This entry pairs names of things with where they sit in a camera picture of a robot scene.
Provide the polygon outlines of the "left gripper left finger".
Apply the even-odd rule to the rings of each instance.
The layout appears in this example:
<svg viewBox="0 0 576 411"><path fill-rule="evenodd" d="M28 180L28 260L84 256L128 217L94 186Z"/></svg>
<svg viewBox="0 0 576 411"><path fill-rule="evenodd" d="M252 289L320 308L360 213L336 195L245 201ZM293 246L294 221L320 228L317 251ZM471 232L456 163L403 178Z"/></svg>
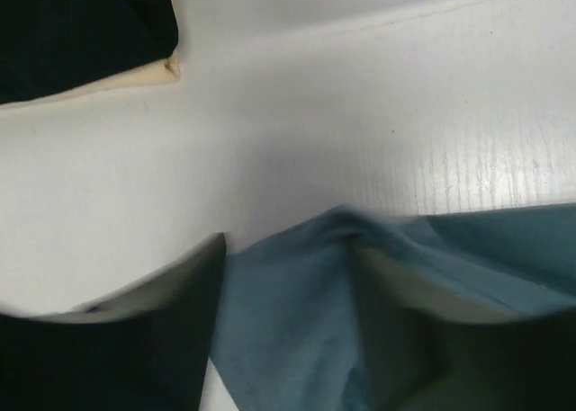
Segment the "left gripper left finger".
<svg viewBox="0 0 576 411"><path fill-rule="evenodd" d="M4 313L2 409L198 409L224 273L217 234L79 310Z"/></svg>

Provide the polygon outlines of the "blue-grey t shirt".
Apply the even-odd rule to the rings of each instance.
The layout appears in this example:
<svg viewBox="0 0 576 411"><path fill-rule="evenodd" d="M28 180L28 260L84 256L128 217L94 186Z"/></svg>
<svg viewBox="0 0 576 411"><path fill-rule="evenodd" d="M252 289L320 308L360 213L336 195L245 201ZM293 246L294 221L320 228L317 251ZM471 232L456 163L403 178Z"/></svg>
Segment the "blue-grey t shirt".
<svg viewBox="0 0 576 411"><path fill-rule="evenodd" d="M231 255L211 359L240 410L376 410L351 279L361 240L461 297L575 312L571 204L375 219L329 210Z"/></svg>

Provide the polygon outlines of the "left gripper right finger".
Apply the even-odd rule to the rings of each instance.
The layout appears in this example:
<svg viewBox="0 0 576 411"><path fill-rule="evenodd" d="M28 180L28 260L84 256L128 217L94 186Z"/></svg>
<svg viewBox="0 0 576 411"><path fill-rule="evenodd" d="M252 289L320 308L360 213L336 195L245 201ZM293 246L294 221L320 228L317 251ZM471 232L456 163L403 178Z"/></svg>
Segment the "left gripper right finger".
<svg viewBox="0 0 576 411"><path fill-rule="evenodd" d="M361 240L351 255L374 409L574 409L573 309L523 316L435 285Z"/></svg>

